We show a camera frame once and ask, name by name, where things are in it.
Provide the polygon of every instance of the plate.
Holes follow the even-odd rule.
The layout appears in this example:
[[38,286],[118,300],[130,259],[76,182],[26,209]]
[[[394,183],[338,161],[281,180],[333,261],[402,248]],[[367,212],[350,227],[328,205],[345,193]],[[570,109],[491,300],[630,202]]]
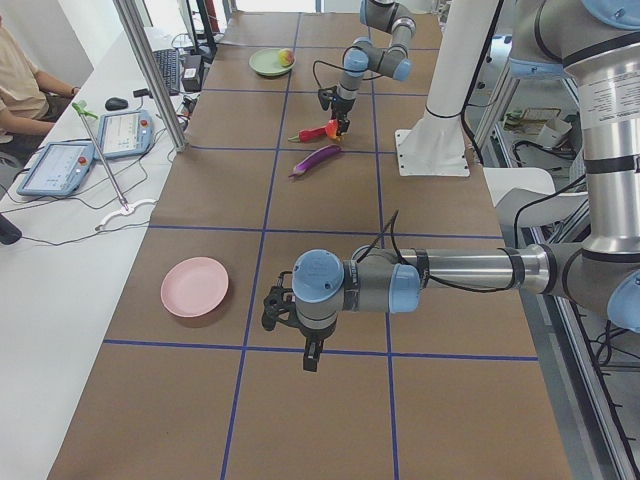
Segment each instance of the plate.
[[160,298],[167,310],[179,317],[198,317],[222,302],[229,288],[224,266],[208,257],[180,262],[164,277]]
[[280,60],[278,60],[279,51],[279,48],[264,48],[262,50],[258,50],[256,53],[251,55],[251,58],[249,59],[249,66],[254,72],[262,75],[263,77],[279,77],[280,75],[284,75],[293,68],[296,64],[296,60],[294,58],[291,65],[283,67],[280,65]]

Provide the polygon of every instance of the brown shirt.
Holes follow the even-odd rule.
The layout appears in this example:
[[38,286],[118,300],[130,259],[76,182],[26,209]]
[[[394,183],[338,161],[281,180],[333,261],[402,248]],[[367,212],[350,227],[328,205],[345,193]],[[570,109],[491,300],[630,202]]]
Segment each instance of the brown shirt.
[[38,119],[47,112],[47,99],[34,75],[38,67],[29,60],[13,36],[0,26],[0,111]]

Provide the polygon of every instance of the black mouse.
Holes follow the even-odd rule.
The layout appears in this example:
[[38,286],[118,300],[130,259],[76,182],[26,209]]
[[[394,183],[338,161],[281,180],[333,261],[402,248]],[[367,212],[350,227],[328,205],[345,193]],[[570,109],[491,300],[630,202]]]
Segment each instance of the black mouse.
[[124,98],[111,97],[104,103],[104,108],[109,110],[110,112],[114,110],[122,110],[129,106],[129,102],[127,102]]

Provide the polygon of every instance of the person's arm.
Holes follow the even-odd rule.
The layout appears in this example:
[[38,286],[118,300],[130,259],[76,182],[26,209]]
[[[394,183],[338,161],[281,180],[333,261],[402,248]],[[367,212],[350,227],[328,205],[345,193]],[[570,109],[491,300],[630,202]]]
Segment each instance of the person's arm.
[[42,122],[13,115],[8,108],[0,111],[0,128],[11,133],[26,135],[46,135],[53,128],[54,123]]
[[65,98],[73,98],[78,92],[78,87],[69,85],[42,70],[39,70],[34,77],[38,83],[38,87],[43,92],[55,93]]

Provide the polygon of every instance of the green plate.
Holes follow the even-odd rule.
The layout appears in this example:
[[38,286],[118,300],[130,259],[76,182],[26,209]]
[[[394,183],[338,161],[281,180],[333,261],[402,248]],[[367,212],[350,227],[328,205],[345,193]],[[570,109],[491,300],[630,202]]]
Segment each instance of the green plate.
[[279,77],[280,75],[284,75],[289,70],[293,68],[296,64],[296,60],[294,58],[293,63],[288,67],[283,67],[280,65],[280,61],[278,60],[278,52],[279,48],[265,48],[263,50],[259,50],[249,59],[249,66],[259,75],[263,77]]

